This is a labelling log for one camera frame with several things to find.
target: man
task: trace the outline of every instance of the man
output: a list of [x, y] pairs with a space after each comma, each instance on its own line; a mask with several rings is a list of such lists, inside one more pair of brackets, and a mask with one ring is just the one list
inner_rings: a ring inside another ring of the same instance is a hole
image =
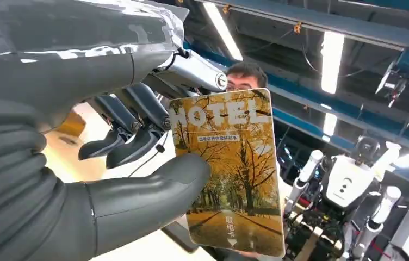
[[267, 87], [267, 74], [255, 63], [242, 61], [227, 70], [227, 91]]

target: autumn tree illustration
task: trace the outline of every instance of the autumn tree illustration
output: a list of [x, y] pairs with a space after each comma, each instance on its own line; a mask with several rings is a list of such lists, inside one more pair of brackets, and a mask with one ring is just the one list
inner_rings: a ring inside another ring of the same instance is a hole
[[[248, 107], [244, 111], [241, 117], [246, 120], [245, 124], [229, 124], [228, 112], [220, 111], [215, 115], [215, 110], [210, 105], [226, 102], [245, 105], [249, 99], [256, 102], [256, 110], [251, 111]], [[240, 212], [246, 210], [248, 215], [254, 215], [254, 194], [257, 192], [261, 195], [260, 191], [266, 189], [266, 185], [269, 190], [273, 189], [271, 187], [276, 171], [271, 119], [263, 124], [254, 124], [250, 121], [250, 116], [271, 116], [270, 100], [260, 90], [193, 97], [171, 101], [170, 115], [178, 115], [183, 113], [181, 109], [189, 111], [191, 107], [197, 106], [205, 112], [206, 119], [200, 118], [202, 112], [194, 115], [187, 113], [185, 120], [171, 118], [177, 154], [199, 154], [212, 167], [211, 177], [191, 211], [197, 212], [198, 207], [217, 211], [221, 207], [221, 198], [225, 195], [225, 203], [230, 208]], [[197, 127], [190, 120], [204, 121], [204, 124]], [[238, 133], [239, 142], [198, 142], [199, 135], [220, 135], [222, 132]]]

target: wire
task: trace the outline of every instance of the wire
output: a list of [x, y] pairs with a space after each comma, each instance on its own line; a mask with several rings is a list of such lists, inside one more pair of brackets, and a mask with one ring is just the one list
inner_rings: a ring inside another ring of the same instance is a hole
[[[278, 37], [278, 38], [276, 39], [276, 41], [279, 41], [279, 40], [283, 39], [285, 36], [288, 36], [288, 35], [291, 34], [292, 32], [293, 32], [293, 30], [290, 29], [289, 31], [287, 31], [286, 33], [284, 33], [284, 34], [282, 34], [280, 37]], [[270, 43], [268, 43], [268, 44], [266, 44], [266, 45], [263, 45], [263, 46], [261, 46], [261, 47], [258, 47], [258, 48], [256, 48], [256, 49], [245, 50], [245, 51], [242, 51], [242, 53], [252, 53], [252, 52], [260, 51], [260, 50], [265, 49], [265, 48], [267, 48], [267, 47], [269, 47], [269, 46], [271, 46], [271, 45], [273, 45], [273, 44], [275, 44], [275, 42], [270, 42]]]
[[[163, 143], [162, 143], [162, 147], [164, 147], [164, 144], [166, 143], [166, 140], [168, 139], [168, 134], [169, 134], [169, 132], [166, 132], [166, 135], [165, 135]], [[143, 167], [150, 160], [152, 160], [158, 153], [159, 153], [159, 150], [157, 149], [155, 154], [153, 156], [151, 156], [148, 160], [146, 160], [144, 163], [142, 163], [140, 166], [138, 166], [133, 172], [131, 172], [131, 174], [128, 175], [128, 178], [130, 178], [136, 171], [138, 171], [141, 167]]]
[[333, 233], [333, 234], [336, 235], [336, 237], [338, 238], [338, 240], [339, 240], [339, 242], [340, 242], [340, 244], [341, 244], [340, 250], [339, 250], [339, 253], [338, 253], [338, 254], [333, 254], [332, 251], [331, 251], [330, 254], [332, 254], [331, 256], [332, 256], [333, 258], [340, 258], [340, 257], [342, 256], [342, 254], [344, 253], [344, 250], [345, 250], [345, 236], [344, 236], [344, 231], [342, 230], [342, 228], [341, 228], [340, 226], [338, 226], [338, 225], [336, 225], [336, 224], [330, 224], [330, 225], [325, 226], [325, 227], [323, 228], [323, 232], [324, 232], [324, 231], [328, 231], [328, 232], [334, 231], [334, 232], [336, 232], [336, 233]]
[[[318, 71], [318, 70], [312, 65], [312, 63], [310, 62], [310, 60], [307, 58], [307, 53], [306, 53], [306, 51], [305, 51], [304, 45], [302, 45], [302, 54], [303, 54], [303, 56], [304, 56], [304, 59], [305, 59], [307, 65], [310, 66], [310, 68], [312, 68], [315, 72], [317, 72], [317, 73], [319, 73], [320, 75], [322, 75], [322, 73], [321, 73], [320, 71]], [[377, 61], [376, 63], [372, 64], [372, 65], [371, 65], [369, 68], [367, 68], [367, 69], [360, 69], [360, 70], [357, 70], [357, 71], [352, 72], [352, 73], [348, 73], [348, 74], [344, 74], [344, 75], [339, 75], [338, 78], [347, 78], [347, 77], [350, 77], [350, 76], [357, 75], [357, 74], [359, 74], [359, 73], [361, 73], [361, 72], [368, 71], [368, 70], [374, 68], [375, 66], [380, 65], [380, 64], [382, 64], [382, 63], [384, 63], [384, 62], [386, 62], [386, 61], [388, 61], [388, 60], [390, 60], [390, 59], [392, 59], [392, 57], [386, 57], [386, 58], [381, 59], [381, 60]]]

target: metal bracket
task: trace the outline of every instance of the metal bracket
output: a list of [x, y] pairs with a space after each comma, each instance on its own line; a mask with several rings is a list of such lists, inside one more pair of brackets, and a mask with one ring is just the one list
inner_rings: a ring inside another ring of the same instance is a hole
[[228, 15], [228, 13], [230, 13], [230, 5], [229, 5], [229, 4], [228, 4], [228, 5], [225, 5], [225, 6], [222, 8], [222, 11], [224, 12], [224, 14]]
[[294, 33], [295, 34], [300, 34], [301, 33], [301, 29], [302, 29], [302, 22], [298, 22], [295, 26], [294, 26]]

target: black hair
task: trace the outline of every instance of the black hair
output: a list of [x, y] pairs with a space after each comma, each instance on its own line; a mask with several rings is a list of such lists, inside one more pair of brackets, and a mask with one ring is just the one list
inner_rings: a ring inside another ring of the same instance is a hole
[[267, 74], [256, 63], [241, 61], [227, 70], [227, 75], [229, 74], [241, 74], [241, 77], [255, 77], [259, 88], [267, 87]]

